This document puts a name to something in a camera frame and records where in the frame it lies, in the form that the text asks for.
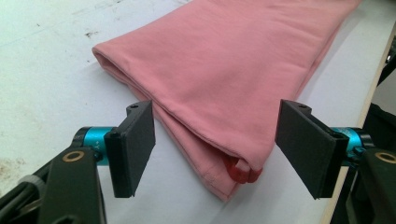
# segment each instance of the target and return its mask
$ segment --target folded pink fabric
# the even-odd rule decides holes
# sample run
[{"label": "folded pink fabric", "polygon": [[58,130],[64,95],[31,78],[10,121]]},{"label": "folded pink fabric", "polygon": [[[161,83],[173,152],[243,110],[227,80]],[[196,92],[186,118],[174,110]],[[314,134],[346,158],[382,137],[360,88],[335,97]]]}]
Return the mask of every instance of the folded pink fabric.
[{"label": "folded pink fabric", "polygon": [[194,0],[93,48],[222,200],[254,182],[293,100],[359,0]]}]

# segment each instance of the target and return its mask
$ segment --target dirt stain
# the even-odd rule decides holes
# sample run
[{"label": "dirt stain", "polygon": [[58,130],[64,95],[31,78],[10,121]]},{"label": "dirt stain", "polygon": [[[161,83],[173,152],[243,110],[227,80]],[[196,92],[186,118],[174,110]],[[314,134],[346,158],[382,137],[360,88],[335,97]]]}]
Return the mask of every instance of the dirt stain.
[{"label": "dirt stain", "polygon": [[85,34],[85,36],[87,36],[88,38],[91,38],[91,36],[93,36],[93,35],[97,35],[97,34],[99,34],[99,32],[88,32],[87,34]]},{"label": "dirt stain", "polygon": [[16,160],[0,159],[0,197],[3,196],[3,188],[11,189],[17,186],[20,179],[21,167],[26,164],[25,160],[18,158]]}]

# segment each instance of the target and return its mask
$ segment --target bolt hole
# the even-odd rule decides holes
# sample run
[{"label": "bolt hole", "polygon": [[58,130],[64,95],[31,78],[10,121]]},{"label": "bolt hole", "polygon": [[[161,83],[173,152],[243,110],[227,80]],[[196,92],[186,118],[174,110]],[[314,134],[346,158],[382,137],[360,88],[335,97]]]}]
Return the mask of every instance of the bolt hole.
[{"label": "bolt hole", "polygon": [[396,157],[386,152],[377,152],[375,155],[381,160],[389,163],[396,163]]},{"label": "bolt hole", "polygon": [[119,135],[117,132],[110,133],[110,137],[118,137]]},{"label": "bolt hole", "polygon": [[72,151],[64,155],[63,160],[66,162],[78,161],[84,157],[83,151]]}]

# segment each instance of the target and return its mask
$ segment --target fabric fold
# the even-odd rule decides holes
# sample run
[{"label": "fabric fold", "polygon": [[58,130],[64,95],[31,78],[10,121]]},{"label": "fabric fold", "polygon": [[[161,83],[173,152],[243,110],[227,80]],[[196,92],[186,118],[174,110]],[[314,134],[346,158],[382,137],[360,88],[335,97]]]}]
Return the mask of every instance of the fabric fold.
[{"label": "fabric fold", "polygon": [[141,100],[222,200],[257,180],[280,99],[295,99],[357,0],[194,0],[98,44],[99,64]]}]

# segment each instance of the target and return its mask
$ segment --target black cable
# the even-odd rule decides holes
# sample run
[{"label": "black cable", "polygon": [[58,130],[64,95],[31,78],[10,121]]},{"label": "black cable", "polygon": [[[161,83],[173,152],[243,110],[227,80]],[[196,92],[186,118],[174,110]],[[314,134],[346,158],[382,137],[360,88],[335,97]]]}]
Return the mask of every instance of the black cable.
[{"label": "black cable", "polygon": [[34,185],[26,184],[22,192],[0,210],[0,223],[7,223],[11,216],[14,215],[19,208],[23,207],[36,192],[37,189]]},{"label": "black cable", "polygon": [[[34,172],[34,175],[46,181],[49,170],[50,162]],[[37,193],[38,190],[34,185],[23,182],[0,198],[0,223],[6,223],[16,210],[22,208],[27,201],[36,196]]]}]

